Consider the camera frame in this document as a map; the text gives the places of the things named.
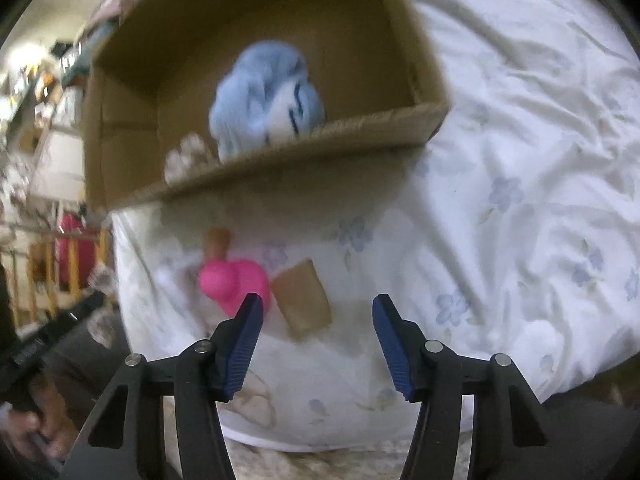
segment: metal screw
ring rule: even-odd
[[[495,362],[500,366],[509,366],[511,364],[511,358],[507,354],[496,354]]]
[[[432,354],[437,354],[438,352],[442,352],[444,346],[440,341],[436,341],[435,339],[429,339],[424,347],[427,349],[427,352],[431,352]]]
[[[126,359],[124,359],[124,364],[126,364],[127,366],[138,366],[140,364],[140,361],[142,361],[142,355],[140,354],[130,354],[127,356]]]
[[[211,350],[211,341],[208,339],[202,339],[196,343],[193,349],[198,354],[206,354],[209,350]]]

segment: wrinkled sheet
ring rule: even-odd
[[[210,226],[271,276],[313,261],[333,323],[300,344],[272,308],[244,391],[220,407],[229,438],[290,451],[409,438],[417,406],[393,390],[370,321],[381,292],[459,354],[512,356],[541,400],[640,350],[640,62],[623,33],[593,0],[412,1],[452,101],[424,149],[114,215],[123,317],[149,359],[223,319],[194,290]],[[171,269],[167,293],[154,277]]]

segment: pink toy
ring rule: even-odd
[[[229,317],[236,315],[249,292],[262,298],[265,312],[271,306],[269,277],[251,260],[209,260],[200,270],[200,290]]]

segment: blue gripper pad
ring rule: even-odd
[[[428,380],[421,357],[427,339],[414,322],[400,317],[387,294],[373,300],[372,316],[394,386],[405,400],[415,402],[416,391]]]
[[[223,321],[211,337],[216,351],[215,387],[226,399],[242,389],[262,329],[264,310],[257,294],[247,294],[236,317]]]

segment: stuffed animal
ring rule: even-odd
[[[246,49],[220,82],[209,132],[221,162],[308,134],[324,123],[324,107],[308,81],[302,55],[279,41]]]

